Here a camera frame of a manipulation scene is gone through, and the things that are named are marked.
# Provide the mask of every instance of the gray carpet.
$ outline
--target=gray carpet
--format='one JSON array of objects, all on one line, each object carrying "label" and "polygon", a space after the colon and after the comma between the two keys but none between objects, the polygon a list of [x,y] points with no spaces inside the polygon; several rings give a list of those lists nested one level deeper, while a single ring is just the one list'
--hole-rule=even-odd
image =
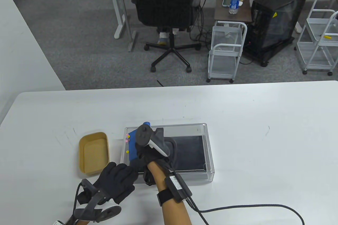
[{"label": "gray carpet", "polygon": [[[228,80],[207,78],[208,51],[187,49],[181,54],[190,62],[192,73],[185,72],[184,64],[176,56],[169,55],[157,65],[157,72],[150,73],[151,62],[163,52],[159,49],[144,51],[145,42],[157,42],[153,27],[142,25],[130,0],[126,0],[128,18],[138,36],[134,50],[127,52],[126,33],[118,40],[113,38],[116,18],[111,0],[14,0],[21,14],[41,46],[48,61],[67,90],[106,89],[182,85],[229,84]],[[215,0],[207,0],[204,15],[211,28]],[[301,21],[308,13],[307,3]],[[189,34],[180,32],[176,44],[189,44]],[[303,75],[294,44],[282,50],[269,61],[266,68],[253,62],[240,65],[235,84],[299,82],[338,80],[338,74],[329,77],[327,72],[309,71]],[[243,63],[250,60],[242,57]]]}]

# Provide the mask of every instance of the white wall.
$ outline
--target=white wall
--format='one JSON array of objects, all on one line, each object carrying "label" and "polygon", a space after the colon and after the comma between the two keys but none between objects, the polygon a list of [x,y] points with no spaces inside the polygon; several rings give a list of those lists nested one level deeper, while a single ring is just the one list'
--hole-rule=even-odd
[{"label": "white wall", "polygon": [[64,90],[13,0],[0,0],[0,124],[24,91]]}]

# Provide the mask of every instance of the wrist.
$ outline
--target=wrist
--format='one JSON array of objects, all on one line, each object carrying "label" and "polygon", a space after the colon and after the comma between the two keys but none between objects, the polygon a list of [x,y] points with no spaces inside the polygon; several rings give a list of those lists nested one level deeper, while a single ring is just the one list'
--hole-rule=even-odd
[{"label": "wrist", "polygon": [[158,191],[160,192],[162,190],[167,189],[167,185],[165,183],[166,175],[163,169],[156,162],[150,162],[147,165],[147,167],[155,179],[155,183],[156,183]]}]

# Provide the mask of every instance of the black computer tower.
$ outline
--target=black computer tower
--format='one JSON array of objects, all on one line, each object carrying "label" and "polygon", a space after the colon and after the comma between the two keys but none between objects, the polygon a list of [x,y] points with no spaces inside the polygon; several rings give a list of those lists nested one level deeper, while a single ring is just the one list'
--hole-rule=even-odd
[{"label": "black computer tower", "polygon": [[254,0],[244,52],[266,67],[268,60],[292,43],[292,32],[306,0]]}]

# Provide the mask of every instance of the smartphone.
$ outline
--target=smartphone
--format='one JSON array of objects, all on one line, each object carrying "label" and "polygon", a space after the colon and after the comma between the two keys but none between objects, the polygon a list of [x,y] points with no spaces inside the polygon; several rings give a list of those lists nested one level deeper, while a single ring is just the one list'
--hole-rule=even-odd
[{"label": "smartphone", "polygon": [[223,0],[222,6],[223,7],[230,7],[231,0]]}]

